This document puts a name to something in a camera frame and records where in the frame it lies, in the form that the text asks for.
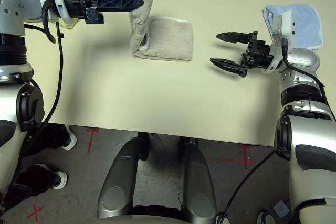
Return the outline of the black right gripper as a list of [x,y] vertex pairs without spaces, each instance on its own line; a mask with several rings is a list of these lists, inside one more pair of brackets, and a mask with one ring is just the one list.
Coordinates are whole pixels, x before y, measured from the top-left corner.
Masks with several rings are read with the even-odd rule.
[[240,77],[246,77],[248,69],[268,68],[273,60],[273,55],[270,54],[270,46],[264,40],[258,40],[257,35],[257,31],[250,34],[238,32],[217,34],[216,38],[224,42],[247,44],[247,49],[241,55],[240,63],[242,65],[236,64],[231,60],[219,58],[211,58],[210,62],[222,70],[237,74]]

